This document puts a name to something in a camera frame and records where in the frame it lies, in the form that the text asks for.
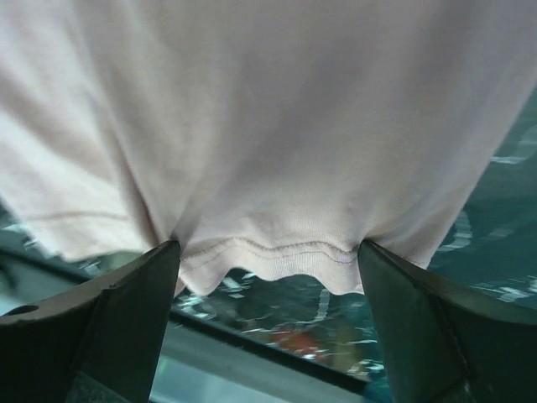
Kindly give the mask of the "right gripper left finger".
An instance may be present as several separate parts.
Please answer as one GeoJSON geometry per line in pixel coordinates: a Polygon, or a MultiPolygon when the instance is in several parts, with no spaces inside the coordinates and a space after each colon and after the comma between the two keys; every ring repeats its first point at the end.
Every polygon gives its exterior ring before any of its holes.
{"type": "Polygon", "coordinates": [[[1,317],[3,402],[147,402],[180,266],[170,240],[1,317]]]}

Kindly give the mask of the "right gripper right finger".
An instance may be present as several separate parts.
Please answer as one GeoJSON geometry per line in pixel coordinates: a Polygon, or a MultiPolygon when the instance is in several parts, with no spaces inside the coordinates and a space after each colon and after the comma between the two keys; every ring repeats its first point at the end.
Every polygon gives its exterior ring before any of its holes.
{"type": "Polygon", "coordinates": [[[357,251],[396,402],[534,402],[536,311],[423,270],[370,241],[357,251]]]}

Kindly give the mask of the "pink t shirt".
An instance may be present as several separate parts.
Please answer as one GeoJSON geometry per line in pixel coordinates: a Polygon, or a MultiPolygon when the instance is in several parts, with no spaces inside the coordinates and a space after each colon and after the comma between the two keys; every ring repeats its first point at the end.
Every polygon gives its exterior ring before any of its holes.
{"type": "Polygon", "coordinates": [[[533,1],[4,1],[1,199],[69,261],[426,268],[536,83],[533,1]]]}

